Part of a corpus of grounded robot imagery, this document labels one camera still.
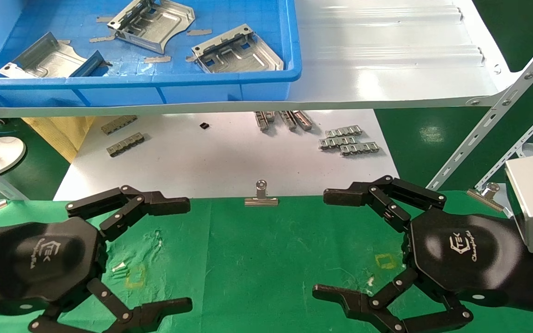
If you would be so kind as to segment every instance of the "sheet metal part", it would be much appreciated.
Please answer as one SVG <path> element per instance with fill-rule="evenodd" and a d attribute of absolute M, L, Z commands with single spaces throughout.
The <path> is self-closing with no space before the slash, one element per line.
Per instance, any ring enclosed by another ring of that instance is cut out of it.
<path fill-rule="evenodd" d="M 342 145 L 340 148 L 342 156 L 379 152 L 379 147 L 376 142 L 353 143 L 351 145 Z"/>
<path fill-rule="evenodd" d="M 361 135 L 361 133 L 363 133 L 363 130 L 361 129 L 361 127 L 359 127 L 359 125 L 341 127 L 334 130 L 324 131 L 324 135 L 326 135 L 326 137 L 355 136 Z"/>
<path fill-rule="evenodd" d="M 207 73 L 283 70 L 283 61 L 248 25 L 192 48 L 197 64 Z"/>
<path fill-rule="evenodd" d="M 115 120 L 112 120 L 112 122 L 109 122 L 108 124 L 100 127 L 100 129 L 106 135 L 110 135 L 111 133 L 122 129 L 123 127 L 134 122 L 135 120 L 137 120 L 137 116 L 121 116 L 119 118 L 116 118 Z"/>
<path fill-rule="evenodd" d="M 279 111 L 279 116 L 281 116 L 281 119 L 283 119 L 283 122 L 285 123 L 285 125 L 290 131 L 293 131 L 297 128 L 297 122 L 293 116 L 293 112 Z"/>
<path fill-rule="evenodd" d="M 305 114 L 304 111 L 301 111 L 301 110 L 294 111 L 293 116 L 295 117 L 297 124 L 300 127 L 302 127 L 304 131 L 311 130 L 311 127 L 313 126 L 313 122 L 311 121 L 309 116 Z"/>
<path fill-rule="evenodd" d="M 254 111 L 254 117 L 256 118 L 256 125 L 261 131 L 268 130 L 267 116 L 264 111 Z"/>
<path fill-rule="evenodd" d="M 194 10 L 169 0 L 133 0 L 106 25 L 117 38 L 164 54 L 167 41 L 195 20 Z"/>
<path fill-rule="evenodd" d="M 355 145 L 356 143 L 358 142 L 354 136 L 328 137 L 327 139 L 318 140 L 321 150 L 334 149 L 343 145 Z"/>
<path fill-rule="evenodd" d="M 265 111 L 266 120 L 269 123 L 275 121 L 275 111 Z"/>
<path fill-rule="evenodd" d="M 139 143 L 142 143 L 143 141 L 145 141 L 145 137 L 140 132 L 137 132 L 129 136 L 127 139 L 124 139 L 123 141 L 106 148 L 106 151 L 110 157 L 115 157 L 135 147 L 136 145 L 139 145 Z"/>
<path fill-rule="evenodd" d="M 60 43 L 52 32 L 47 32 L 12 62 L 3 66 L 0 74 L 13 79 L 87 76 L 103 61 L 99 51 L 85 59 L 73 47 Z"/>

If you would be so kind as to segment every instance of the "metal binder clip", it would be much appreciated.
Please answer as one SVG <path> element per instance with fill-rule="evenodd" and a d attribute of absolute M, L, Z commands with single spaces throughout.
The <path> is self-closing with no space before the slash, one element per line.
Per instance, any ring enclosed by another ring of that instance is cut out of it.
<path fill-rule="evenodd" d="M 261 179 L 256 182 L 256 198 L 245 198 L 244 206 L 279 206 L 279 199 L 267 198 L 267 181 Z"/>

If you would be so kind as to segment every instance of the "white table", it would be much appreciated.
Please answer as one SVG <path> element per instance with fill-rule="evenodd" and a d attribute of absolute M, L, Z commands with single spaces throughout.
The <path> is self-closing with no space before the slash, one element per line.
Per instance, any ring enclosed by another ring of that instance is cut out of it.
<path fill-rule="evenodd" d="M 55 200 L 77 200 L 129 184 L 166 197 L 250 197 L 259 179 L 270 196 L 322 195 L 325 188 L 347 188 L 353 181 L 398 176 L 373 110 L 307 111 L 315 128 L 291 132 L 277 115 L 266 133 L 253 112 L 143 116 L 109 136 L 100 127 L 113 117 L 99 117 L 59 187 Z M 209 123 L 207 130 L 199 124 Z M 324 130 L 358 124 L 361 142 L 375 141 L 376 154 L 343 157 L 321 151 Z M 140 131 L 141 145 L 111 158 L 106 152 Z"/>

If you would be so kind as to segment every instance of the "robotic hand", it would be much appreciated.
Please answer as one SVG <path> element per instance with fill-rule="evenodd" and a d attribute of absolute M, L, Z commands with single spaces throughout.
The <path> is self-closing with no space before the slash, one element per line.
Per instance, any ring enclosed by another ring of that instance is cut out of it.
<path fill-rule="evenodd" d="M 117 209 L 100 230 L 86 221 Z M 69 218 L 61 223 L 0 227 L 0 315 L 45 309 L 29 324 L 30 332 L 90 333 L 57 319 L 95 295 L 116 317 L 106 333 L 143 333 L 156 331 L 165 316 L 192 309 L 188 297 L 129 309 L 100 281 L 108 258 L 106 241 L 116 240 L 146 214 L 190 211 L 188 198 L 166 199 L 160 192 L 123 186 L 71 202 L 66 210 Z"/>
<path fill-rule="evenodd" d="M 411 220 L 391 198 L 424 212 Z M 406 270 L 378 293 L 317 284 L 312 295 L 339 303 L 347 318 L 369 322 L 383 333 L 446 332 L 472 321 L 460 301 L 533 311 L 533 253 L 514 221 L 443 211 L 446 197 L 401 179 L 384 176 L 324 191 L 324 202 L 370 206 L 397 232 Z M 412 285 L 442 303 L 446 311 L 400 320 L 387 307 Z"/>

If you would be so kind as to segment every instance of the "metal plate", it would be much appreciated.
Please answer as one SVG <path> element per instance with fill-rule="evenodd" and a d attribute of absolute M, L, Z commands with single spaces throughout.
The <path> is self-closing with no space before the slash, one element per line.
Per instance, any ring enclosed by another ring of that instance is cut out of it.
<path fill-rule="evenodd" d="M 194 19 L 191 7 L 173 1 L 133 0 L 106 26 L 117 38 L 163 54 L 167 41 Z"/>
<path fill-rule="evenodd" d="M 283 70 L 283 61 L 248 25 L 220 34 L 192 48 L 207 73 Z"/>
<path fill-rule="evenodd" d="M 70 78 L 87 76 L 104 59 L 99 51 L 82 58 L 74 48 L 60 43 L 51 32 L 47 32 L 12 62 L 0 69 L 8 78 Z"/>

